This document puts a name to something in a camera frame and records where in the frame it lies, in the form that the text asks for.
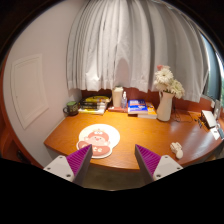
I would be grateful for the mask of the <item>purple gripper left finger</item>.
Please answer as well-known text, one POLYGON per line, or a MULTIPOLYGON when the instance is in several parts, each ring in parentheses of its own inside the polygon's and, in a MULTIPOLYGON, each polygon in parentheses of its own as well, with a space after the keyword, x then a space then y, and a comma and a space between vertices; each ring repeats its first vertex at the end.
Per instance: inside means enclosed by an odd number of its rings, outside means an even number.
POLYGON ((44 170, 81 186, 92 157, 92 145, 87 145, 68 156, 59 155, 44 170))

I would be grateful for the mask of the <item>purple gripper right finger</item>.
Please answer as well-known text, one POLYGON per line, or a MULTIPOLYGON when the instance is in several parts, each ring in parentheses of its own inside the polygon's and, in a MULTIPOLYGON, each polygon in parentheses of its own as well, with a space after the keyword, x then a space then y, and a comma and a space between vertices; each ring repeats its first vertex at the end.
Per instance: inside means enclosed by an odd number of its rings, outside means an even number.
POLYGON ((159 156, 138 144, 135 145, 135 157, 145 183, 152 183, 182 169, 169 155, 159 156))

